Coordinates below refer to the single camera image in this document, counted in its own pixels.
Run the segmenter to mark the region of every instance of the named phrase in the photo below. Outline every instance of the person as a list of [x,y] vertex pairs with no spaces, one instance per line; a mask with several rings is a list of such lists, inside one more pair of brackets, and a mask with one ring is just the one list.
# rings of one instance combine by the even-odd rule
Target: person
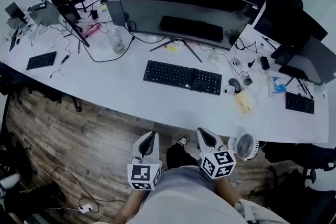
[[49,208],[60,208],[59,200],[66,201],[56,182],[28,191],[9,190],[4,197],[5,211],[0,206],[0,220],[8,224],[22,224],[34,213]]
[[203,176],[197,160],[184,150],[186,143],[187,137],[181,136],[168,149],[168,171],[156,189],[149,194],[133,190],[114,224],[287,223],[270,210],[244,200],[226,177],[212,181]]

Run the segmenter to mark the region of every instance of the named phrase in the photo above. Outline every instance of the black keyboard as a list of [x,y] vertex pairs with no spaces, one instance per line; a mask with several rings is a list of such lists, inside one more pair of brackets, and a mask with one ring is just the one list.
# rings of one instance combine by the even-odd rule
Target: black keyboard
[[286,109],[314,114],[314,100],[286,92]]
[[221,94],[222,75],[169,63],[148,61],[143,80],[198,92]]
[[39,67],[52,66],[55,61],[56,53],[56,51],[53,51],[48,54],[31,57],[28,61],[27,70]]

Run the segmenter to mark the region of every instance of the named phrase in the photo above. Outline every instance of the small bottle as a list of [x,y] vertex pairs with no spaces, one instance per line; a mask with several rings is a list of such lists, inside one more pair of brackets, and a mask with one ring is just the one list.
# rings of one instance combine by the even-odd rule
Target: small bottle
[[109,42],[115,54],[122,54],[125,51],[125,46],[121,40],[119,32],[115,29],[111,29],[107,33]]

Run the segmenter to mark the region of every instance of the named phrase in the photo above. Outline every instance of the white desk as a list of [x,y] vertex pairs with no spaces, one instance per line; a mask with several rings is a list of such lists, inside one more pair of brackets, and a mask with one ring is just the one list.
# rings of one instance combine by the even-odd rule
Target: white desk
[[[99,12],[100,22],[107,21],[108,17],[108,12]],[[124,44],[128,46],[131,35],[123,27],[107,25],[109,29],[118,29]],[[48,28],[42,35],[37,33],[33,40],[33,47],[30,45],[30,40],[24,37],[11,52],[9,52],[9,43],[2,44],[0,45],[0,61],[64,93],[154,122],[190,130],[204,127],[224,136],[237,136],[241,132],[249,132],[259,140],[269,142],[326,143],[328,141],[327,93],[324,94],[324,99],[322,94],[314,95],[312,87],[310,91],[315,98],[315,114],[289,111],[285,109],[285,95],[275,94],[271,98],[268,95],[266,78],[258,72],[251,71],[250,75],[254,83],[247,93],[253,96],[252,100],[255,105],[249,114],[242,114],[234,98],[223,92],[217,96],[143,81],[147,61],[154,60],[220,73],[223,75],[223,89],[228,84],[228,80],[234,77],[227,60],[216,53],[209,58],[209,51],[202,52],[197,44],[190,45],[203,63],[200,63],[185,46],[179,46],[177,51],[160,48],[149,52],[160,43],[150,45],[139,40],[132,43],[121,59],[95,63],[82,45],[80,54],[78,54],[78,40],[70,36],[68,38],[72,43],[68,49],[71,51],[71,56],[62,65],[61,73],[55,73],[52,79],[49,79],[51,73],[58,69],[60,62],[67,54],[64,48],[69,41],[59,36],[55,41],[57,56],[54,66],[26,70],[28,59],[45,54],[53,46],[53,40],[58,34],[57,30],[51,28]],[[146,36],[141,36],[141,38],[149,41]],[[268,51],[270,47],[261,35],[253,30],[252,26],[244,30],[241,39],[246,45],[256,40],[258,51],[264,56],[270,55],[271,51]],[[88,42],[91,45],[88,50],[95,60],[117,57],[107,42],[106,34],[95,33],[88,38]],[[209,47],[202,45],[202,48],[204,50]],[[226,53],[230,59],[235,53],[235,48],[230,52],[217,51],[221,54]],[[255,53],[249,50],[237,51],[236,57],[244,62],[244,70],[248,70],[247,62],[255,58]],[[289,85],[290,91],[298,93],[297,82],[293,81],[291,84],[292,86]]]

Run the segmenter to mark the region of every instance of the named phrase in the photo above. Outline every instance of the wooden floor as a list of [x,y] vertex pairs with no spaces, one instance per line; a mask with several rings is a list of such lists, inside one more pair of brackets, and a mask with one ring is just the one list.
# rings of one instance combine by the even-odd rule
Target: wooden floor
[[[127,163],[132,144],[150,130],[159,132],[164,165],[166,150],[182,134],[189,137],[186,150],[195,157],[198,155],[194,131],[153,123],[84,101],[81,101],[82,112],[77,113],[70,97],[64,97],[61,104],[56,104],[40,93],[29,94],[25,90],[21,99],[21,105],[11,99],[6,126],[15,134],[15,141],[31,148],[28,157],[37,175],[31,183],[24,183],[27,188],[51,183],[50,173],[59,166],[71,171],[95,198],[125,200],[131,191]],[[230,180],[245,198],[250,198],[252,189],[263,189],[272,181],[267,170],[270,163],[262,151],[251,161],[237,161]],[[274,167],[283,172],[291,171],[296,165],[283,162]],[[54,180],[66,194],[67,202],[63,206],[78,208],[78,200],[87,196],[79,183],[62,171],[54,173]],[[86,203],[92,204],[92,201],[83,200],[81,205]],[[62,223],[113,223],[122,202],[99,202],[99,205],[97,214],[83,215],[67,210],[61,217],[54,210],[48,210],[48,213]]]

